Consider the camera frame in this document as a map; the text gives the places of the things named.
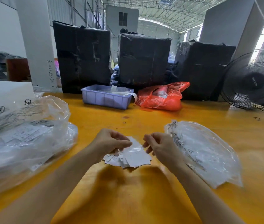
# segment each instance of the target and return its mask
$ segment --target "left hand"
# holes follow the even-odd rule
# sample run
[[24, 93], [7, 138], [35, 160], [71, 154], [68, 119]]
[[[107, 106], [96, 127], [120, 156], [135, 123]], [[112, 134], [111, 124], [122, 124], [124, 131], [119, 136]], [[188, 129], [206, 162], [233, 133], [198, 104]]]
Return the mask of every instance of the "left hand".
[[98, 163], [114, 149], [123, 149], [131, 145], [132, 142], [125, 135], [117, 131], [102, 129], [85, 149], [94, 158], [95, 163]]

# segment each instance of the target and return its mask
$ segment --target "forearm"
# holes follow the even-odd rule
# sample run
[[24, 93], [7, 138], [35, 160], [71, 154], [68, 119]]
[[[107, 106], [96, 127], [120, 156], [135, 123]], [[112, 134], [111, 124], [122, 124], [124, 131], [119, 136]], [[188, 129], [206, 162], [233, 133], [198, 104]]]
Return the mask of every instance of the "forearm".
[[50, 223], [93, 163], [86, 147], [1, 211], [0, 223]]
[[185, 164], [173, 169], [204, 224], [244, 223], [210, 188]]

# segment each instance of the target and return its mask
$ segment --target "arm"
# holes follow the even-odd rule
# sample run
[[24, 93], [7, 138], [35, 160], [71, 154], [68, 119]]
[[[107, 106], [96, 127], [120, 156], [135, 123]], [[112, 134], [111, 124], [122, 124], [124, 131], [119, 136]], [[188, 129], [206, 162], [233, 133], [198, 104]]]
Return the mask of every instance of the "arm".
[[144, 136], [147, 153], [153, 151], [156, 157], [179, 180], [189, 196], [196, 212], [204, 224], [244, 223], [183, 161], [183, 154], [171, 136], [153, 133]]
[[75, 186], [95, 163], [115, 148], [132, 142], [119, 132], [103, 129], [85, 149], [64, 162], [41, 183], [0, 212], [0, 223], [50, 223]]

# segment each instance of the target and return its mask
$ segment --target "pile of paper tags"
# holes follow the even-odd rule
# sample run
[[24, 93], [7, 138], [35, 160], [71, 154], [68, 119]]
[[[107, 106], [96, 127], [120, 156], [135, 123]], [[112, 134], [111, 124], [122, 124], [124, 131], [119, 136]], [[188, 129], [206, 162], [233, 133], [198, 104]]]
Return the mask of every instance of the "pile of paper tags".
[[106, 164], [112, 166], [125, 167], [139, 167], [145, 164], [151, 164], [151, 156], [147, 154], [142, 145], [133, 137], [128, 137], [132, 145], [124, 148], [123, 151], [118, 150], [114, 154], [107, 154], [103, 157]]

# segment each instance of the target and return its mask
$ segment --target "hand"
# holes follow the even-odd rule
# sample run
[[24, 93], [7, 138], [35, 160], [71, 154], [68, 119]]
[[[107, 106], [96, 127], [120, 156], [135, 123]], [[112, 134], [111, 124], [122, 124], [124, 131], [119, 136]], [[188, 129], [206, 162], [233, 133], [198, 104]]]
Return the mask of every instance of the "hand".
[[102, 129], [85, 149], [94, 158], [95, 163], [98, 163], [116, 148], [123, 149], [131, 145], [132, 142], [125, 135], [117, 131]]
[[146, 153], [153, 151], [153, 155], [156, 155], [158, 160], [171, 172], [181, 164], [186, 166], [183, 153], [179, 150], [169, 134], [160, 132], [146, 134], [143, 140], [145, 141], [143, 147], [146, 148], [149, 146]]

